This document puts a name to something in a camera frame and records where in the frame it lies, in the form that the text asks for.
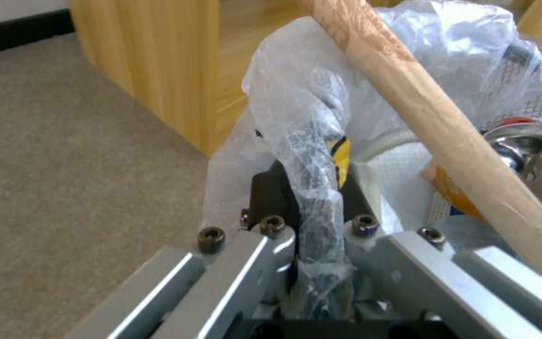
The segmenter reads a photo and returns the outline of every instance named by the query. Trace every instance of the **black screw head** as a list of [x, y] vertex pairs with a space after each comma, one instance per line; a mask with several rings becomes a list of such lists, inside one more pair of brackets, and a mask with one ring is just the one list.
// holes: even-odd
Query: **black screw head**
[[361, 238], [374, 236], [378, 227], [378, 220], [371, 214], [358, 214], [352, 219], [352, 233]]
[[277, 238], [286, 229], [286, 222], [279, 215], [267, 215], [261, 220], [261, 232], [269, 238]]
[[198, 248], [202, 253], [215, 254], [225, 243], [225, 232], [218, 227], [206, 227], [198, 233]]

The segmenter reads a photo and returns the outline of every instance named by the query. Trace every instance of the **plastic bag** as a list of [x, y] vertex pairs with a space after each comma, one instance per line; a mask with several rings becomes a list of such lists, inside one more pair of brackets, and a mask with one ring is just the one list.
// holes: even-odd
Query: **plastic bag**
[[[542, 94], [542, 54], [519, 39], [505, 9], [412, 0], [377, 11], [476, 126], [519, 115], [527, 100]], [[524, 55], [514, 68], [505, 58], [512, 47]], [[310, 17], [261, 43], [242, 88], [247, 110], [210, 161], [202, 227], [224, 228], [230, 238], [248, 206], [252, 176], [278, 159], [303, 221], [299, 281], [285, 311], [297, 318], [348, 317], [353, 268], [344, 255], [343, 202], [327, 141], [346, 135], [353, 154], [362, 154], [404, 122]], [[419, 163], [430, 159], [423, 146], [418, 151]], [[374, 174], [370, 163], [359, 161], [358, 169]], [[379, 201], [392, 213], [382, 222], [398, 231], [402, 221], [420, 217], [407, 208], [416, 196], [392, 194], [391, 187], [378, 187]], [[431, 194], [430, 187], [420, 189]]]

